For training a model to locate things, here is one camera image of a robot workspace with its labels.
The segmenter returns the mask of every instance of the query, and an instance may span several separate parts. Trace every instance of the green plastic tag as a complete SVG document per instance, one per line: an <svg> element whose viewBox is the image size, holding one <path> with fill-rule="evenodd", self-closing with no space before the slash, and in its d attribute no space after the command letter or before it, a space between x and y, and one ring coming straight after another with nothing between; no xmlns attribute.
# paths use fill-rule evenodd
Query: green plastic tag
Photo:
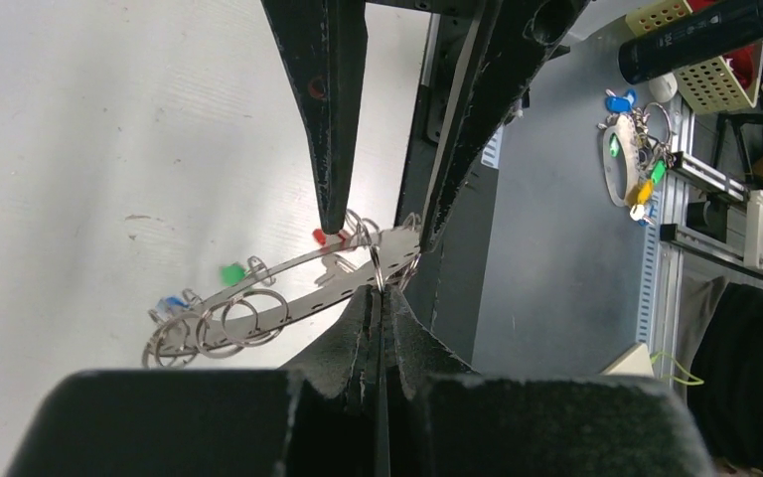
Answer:
<svg viewBox="0 0 763 477"><path fill-rule="evenodd" d="M651 171L651 182L656 186L663 180L663 176L666 175L666 162L657 161L657 165L654 166L654 170Z"/></svg>
<svg viewBox="0 0 763 477"><path fill-rule="evenodd" d="M221 281L225 286L235 286L247 275L239 263L221 267Z"/></svg>
<svg viewBox="0 0 763 477"><path fill-rule="evenodd" d="M618 142L618 136L613 134L610 136L610 155L618 157L619 152L621 152L621 144Z"/></svg>

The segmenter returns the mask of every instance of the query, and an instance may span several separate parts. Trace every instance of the gray table surface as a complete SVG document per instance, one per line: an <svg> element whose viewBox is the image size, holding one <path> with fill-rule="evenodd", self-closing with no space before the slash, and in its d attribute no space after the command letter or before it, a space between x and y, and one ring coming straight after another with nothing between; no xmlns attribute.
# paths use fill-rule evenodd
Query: gray table surface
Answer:
<svg viewBox="0 0 763 477"><path fill-rule="evenodd" d="M473 352L483 373L592 375L636 341L645 235L610 201L596 127L605 89L629 87L617 64L629 38L617 20L548 62L505 130Z"/></svg>

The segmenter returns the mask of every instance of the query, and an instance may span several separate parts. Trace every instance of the black cylinder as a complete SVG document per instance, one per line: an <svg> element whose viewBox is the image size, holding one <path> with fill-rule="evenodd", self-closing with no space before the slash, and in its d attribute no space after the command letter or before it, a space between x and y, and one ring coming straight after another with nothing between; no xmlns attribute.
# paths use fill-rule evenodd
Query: black cylinder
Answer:
<svg viewBox="0 0 763 477"><path fill-rule="evenodd" d="M763 0L723 0L619 49L619 69L630 84L705 62L763 40Z"/></svg>

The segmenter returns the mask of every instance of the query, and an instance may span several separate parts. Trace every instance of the perforated metal strip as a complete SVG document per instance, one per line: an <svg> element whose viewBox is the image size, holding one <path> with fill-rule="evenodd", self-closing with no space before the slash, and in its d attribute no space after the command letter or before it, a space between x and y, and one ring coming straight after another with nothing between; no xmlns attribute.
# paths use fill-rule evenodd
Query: perforated metal strip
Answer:
<svg viewBox="0 0 763 477"><path fill-rule="evenodd" d="M499 168L499 156L502 152L502 136L504 126L499 126L496 133L490 138L490 141L484 146L484 152L481 153L481 164L493 169Z"/></svg>
<svg viewBox="0 0 763 477"><path fill-rule="evenodd" d="M651 201L656 204L654 219L659 221L662 207L662 192L654 191ZM642 245L642 277L639 282L639 314L636 323L636 341L648 344L651 340L651 325L657 295L657 269L659 266L660 232L656 224L645 227L645 241Z"/></svg>

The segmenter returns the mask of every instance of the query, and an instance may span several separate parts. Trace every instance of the yellow plastic basket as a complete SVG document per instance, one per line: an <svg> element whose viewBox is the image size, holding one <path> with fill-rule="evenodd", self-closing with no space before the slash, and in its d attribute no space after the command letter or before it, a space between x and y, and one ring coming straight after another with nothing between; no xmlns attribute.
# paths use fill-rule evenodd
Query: yellow plastic basket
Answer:
<svg viewBox="0 0 763 477"><path fill-rule="evenodd" d="M663 0L640 8L625 17L627 26L637 37L691 14L685 0ZM759 98L762 77L763 42L753 49L756 78L748 89L741 87L723 57L715 57L697 65L675 70L683 99L697 114L752 108Z"/></svg>

